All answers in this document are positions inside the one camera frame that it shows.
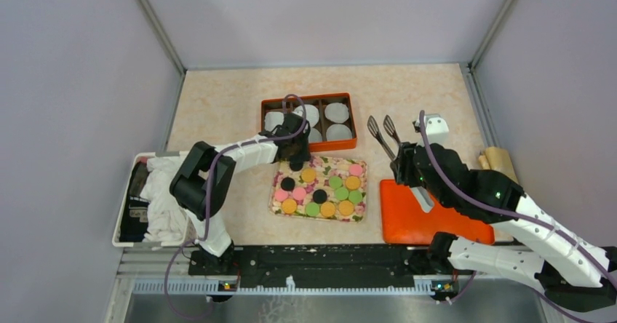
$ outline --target white wall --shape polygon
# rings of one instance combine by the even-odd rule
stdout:
[[[179,75],[135,0],[0,0],[3,322],[100,322],[130,160]]]
[[[150,0],[187,68],[469,61],[503,0]]]
[[[478,70],[522,186],[600,246],[617,245],[616,12],[617,0],[519,0]],[[579,316],[609,322],[617,307]]]

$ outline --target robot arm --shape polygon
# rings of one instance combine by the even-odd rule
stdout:
[[[231,245],[231,237],[219,211],[235,174],[281,159],[294,163],[307,162],[311,158],[307,131],[290,139],[282,139],[297,132],[303,123],[306,122],[296,113],[286,113],[283,124],[273,132],[262,132],[243,143],[211,146],[201,141],[193,146],[172,180],[170,193],[181,207],[189,211],[186,214],[195,227],[196,243],[200,247],[218,258]],[[216,161],[212,171],[212,162],[220,152],[224,154]],[[208,179],[213,179],[213,186],[209,196],[210,214],[206,215],[204,206]],[[205,234],[207,219],[208,235]]]
[[[439,142],[445,140],[447,124],[438,115],[425,118],[426,133]],[[591,311],[615,305],[617,291],[581,253],[586,250],[606,271],[617,269],[615,247],[596,247],[577,237],[544,212],[504,174],[492,170],[468,170],[453,150],[431,143],[437,163],[449,179],[471,198],[499,210],[515,212],[544,221],[553,230],[522,218],[513,218],[480,209],[455,193],[433,167],[426,147],[421,143],[403,143],[393,171],[399,184],[410,186],[416,198],[423,189],[443,207],[454,208],[462,215],[480,220],[511,234],[533,252],[512,252],[451,234],[437,234],[430,248],[431,264],[437,270],[475,270],[503,276],[532,287],[560,306],[574,311]],[[426,203],[419,199],[421,205]],[[577,240],[571,245],[557,230]]]

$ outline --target cable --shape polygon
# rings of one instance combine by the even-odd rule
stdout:
[[[186,256],[186,254],[184,253],[184,249],[182,249],[182,256],[185,257],[186,259],[190,260],[191,257],[190,256]]]
[[[296,130],[294,133],[286,135],[286,136],[281,136],[281,137],[266,137],[262,140],[252,140],[252,141],[244,141],[243,143],[240,143],[239,145],[230,145],[225,147],[224,149],[220,150],[220,152],[214,157],[214,159],[212,160],[212,163],[210,164],[210,168],[208,170],[208,172],[212,173],[215,171],[216,168],[216,164],[218,163],[218,160],[221,158],[221,156],[231,150],[234,150],[236,148],[241,148],[243,146],[248,146],[248,145],[253,145],[256,143],[267,143],[267,142],[273,142],[273,141],[281,141],[281,140],[289,140],[289,139],[293,139],[294,137],[298,136],[300,133],[302,133],[302,131],[304,131],[304,127],[306,127],[307,121],[306,121],[306,107],[304,106],[304,101],[302,101],[302,99],[294,94],[288,94],[287,96],[284,97],[283,101],[282,101],[282,105],[283,105],[283,111],[287,110],[287,99],[289,99],[290,97],[295,97],[296,99],[298,99],[298,102],[300,103],[300,106],[302,106],[302,124],[300,125],[300,127],[298,128],[298,130]],[[165,299],[167,300],[167,305],[170,307],[170,309],[172,310],[172,312],[176,315],[179,316],[180,318],[184,318],[184,319],[188,319],[191,321],[196,321],[196,320],[200,320],[200,319],[204,319],[206,317],[208,317],[211,313],[212,310],[214,309],[214,305],[210,304],[209,305],[209,309],[204,312],[203,314],[200,314],[198,316],[188,316],[183,314],[182,312],[180,312],[179,310],[176,309],[176,307],[174,307],[174,305],[172,304],[172,300],[171,300],[171,296],[169,294],[168,291],[168,284],[169,284],[169,278],[170,278],[170,272],[172,270],[172,266],[173,263],[175,261],[175,259],[179,256],[179,254],[184,250],[185,247],[187,247],[190,244],[193,244],[195,241],[200,241],[200,242],[204,242],[207,238],[208,238],[208,231],[210,230],[210,197],[212,196],[212,186],[214,184],[214,179],[207,179],[206,183],[205,183],[205,188],[206,188],[206,197],[204,198],[204,209],[205,209],[205,228],[204,228],[204,238],[197,238],[197,239],[189,239],[188,241],[182,243],[178,250],[176,250],[174,252],[174,254],[172,255],[172,258],[170,260],[170,262],[167,264],[167,270],[165,271],[165,277],[164,277],[164,281],[163,281],[163,290],[164,290],[164,294],[165,294]]]
[[[450,299],[450,304],[456,302],[461,296],[463,296],[463,294],[465,294],[465,292],[471,286],[471,282],[474,281],[474,278],[476,278],[476,274],[477,274],[476,271],[474,271],[474,273],[471,274],[471,277],[469,277],[469,280],[467,281],[467,283],[465,283],[465,287],[463,287],[463,289],[461,289],[461,291],[458,292],[458,294],[454,298]]]
[[[236,290],[240,289],[240,265],[234,263],[234,266],[238,268],[238,276],[236,277]]]
[[[565,239],[568,243],[572,244],[573,246],[576,246],[576,244],[578,243],[575,239],[573,239],[572,237],[570,237],[570,235],[568,235],[567,233],[565,233],[562,230],[559,229],[555,229],[555,227],[552,227],[551,224],[549,223],[545,223],[542,220],[538,220],[535,218],[532,218],[531,216],[527,216],[524,214],[519,214],[517,212],[511,212],[509,210],[501,210],[495,207],[491,207],[488,204],[482,203],[480,201],[477,201],[473,198],[471,198],[470,196],[468,196],[467,194],[465,194],[463,191],[461,191],[460,189],[458,189],[458,187],[456,187],[456,185],[454,183],[452,183],[452,181],[450,181],[450,179],[447,177],[447,175],[444,173],[444,171],[442,170],[442,168],[439,166],[439,163],[437,163],[437,159],[435,159],[435,155],[433,154],[433,150],[431,149],[431,143],[429,142],[429,137],[428,135],[426,135],[426,124],[424,123],[424,110],[420,111],[420,134],[422,136],[422,141],[424,142],[424,148],[426,149],[426,154],[429,156],[429,160],[431,161],[431,164],[433,164],[433,168],[435,168],[435,171],[437,172],[437,174],[439,175],[439,177],[443,180],[443,182],[447,185],[448,188],[450,188],[455,194],[457,194],[459,197],[461,197],[462,199],[464,199],[465,201],[475,205],[476,207],[479,207],[480,209],[484,209],[488,212],[493,212],[495,214],[499,214],[499,215],[505,215],[505,216],[509,216],[511,218],[519,218],[519,219],[523,219],[525,221],[529,221],[531,223],[535,223],[536,225],[542,226],[548,230],[555,230],[555,233],[560,235],[563,239]],[[617,279],[614,279],[606,269],[604,269],[602,267],[602,265],[591,255],[589,254],[589,252],[587,252],[585,250],[585,248],[580,247],[578,248],[578,251],[581,252],[581,254],[590,262],[592,263],[592,265],[594,265],[596,267],[596,269],[606,278],[608,279],[608,281],[615,287],[617,288]],[[551,305],[553,308],[555,308],[556,310],[558,310],[561,314],[563,314],[564,316],[574,319],[577,322],[580,323],[590,323],[587,321],[584,321],[582,319],[576,318],[574,316],[572,316],[571,314],[569,314],[568,312],[564,311],[563,308],[559,307],[558,305],[555,305],[553,302],[551,302],[548,298],[544,297],[543,294],[540,294],[541,298],[543,298],[549,305]]]

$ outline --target white cloth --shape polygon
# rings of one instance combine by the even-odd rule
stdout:
[[[184,240],[186,214],[170,194],[170,183],[185,157],[154,157],[148,159],[150,172],[140,197],[148,205],[149,242],[176,242]]]

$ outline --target orange tray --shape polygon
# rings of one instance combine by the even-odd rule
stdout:
[[[356,132],[356,124],[354,123],[354,112],[351,110],[351,96],[346,92],[339,92],[335,94],[321,94],[321,95],[309,95],[300,96],[302,101],[306,105],[315,105],[319,109],[319,122],[315,126],[315,129],[319,130],[324,138],[321,143],[309,143],[308,150],[310,152],[323,152],[323,151],[336,151],[336,150],[349,150],[356,148],[358,143],[358,136]],[[266,117],[266,113],[270,111],[284,112],[282,106],[283,99],[268,99],[261,102],[261,129],[263,130],[263,120]],[[324,114],[325,107],[331,103],[342,103],[349,108],[349,119],[347,119],[343,125],[347,126],[351,130],[351,139],[349,140],[326,140],[327,128],[334,124],[328,120]],[[293,111],[294,108],[299,106],[300,103],[297,100],[290,100],[287,103],[287,109]]]
[[[472,241],[493,244],[492,227],[458,214],[454,208],[444,208],[433,196],[435,206],[423,212],[407,186],[394,180],[379,184],[383,240],[392,244],[429,245],[436,232],[448,232]]]

